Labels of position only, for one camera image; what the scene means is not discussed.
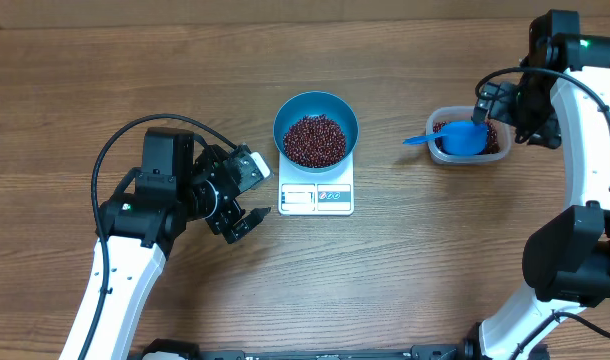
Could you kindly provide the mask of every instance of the bowl of beans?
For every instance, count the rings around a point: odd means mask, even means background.
[[[358,119],[343,99],[311,91],[288,100],[274,120],[274,142],[297,168],[333,169],[352,154],[358,142]]]

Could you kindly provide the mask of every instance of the blue spoon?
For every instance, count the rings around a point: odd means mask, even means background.
[[[454,121],[440,132],[416,136],[403,142],[405,145],[420,145],[443,137],[443,149],[450,155],[471,156],[481,153],[487,145],[487,125],[474,125],[471,121]]]

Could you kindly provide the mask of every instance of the wood grain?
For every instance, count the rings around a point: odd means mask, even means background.
[[[562,152],[515,145],[495,165],[451,168],[401,141],[435,109],[472,104],[482,76],[517,64],[529,22],[0,31],[0,359],[62,349],[95,240],[92,165],[120,126],[188,115],[278,170],[274,115],[315,89],[347,100],[360,120],[354,215],[274,211],[233,246],[189,224],[134,349],[157,337],[254,352],[458,341],[522,281],[525,240],[563,204]],[[610,18],[586,19],[583,30],[610,36]],[[144,131],[110,151],[100,199],[140,163]],[[241,203],[276,196],[275,178]],[[610,301],[585,314],[610,329]],[[547,343],[555,359],[610,359],[610,342],[576,324]]]
[[[0,0],[3,29],[610,16],[610,0]]]

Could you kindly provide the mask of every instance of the white scale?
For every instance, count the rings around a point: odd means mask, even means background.
[[[281,215],[351,215],[354,154],[329,171],[311,173],[279,153],[278,211]]]

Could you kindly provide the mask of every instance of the kitchen scale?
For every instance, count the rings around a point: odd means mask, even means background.
[[[279,155],[278,211],[281,215],[351,215],[354,212],[354,156],[333,169],[311,173]]]
[[[346,137],[345,156],[325,168],[307,168],[287,158],[283,139],[304,116],[325,114]],[[274,120],[279,151],[278,211],[281,215],[351,215],[354,212],[354,148],[358,118],[340,97],[322,91],[299,94],[287,101]]]

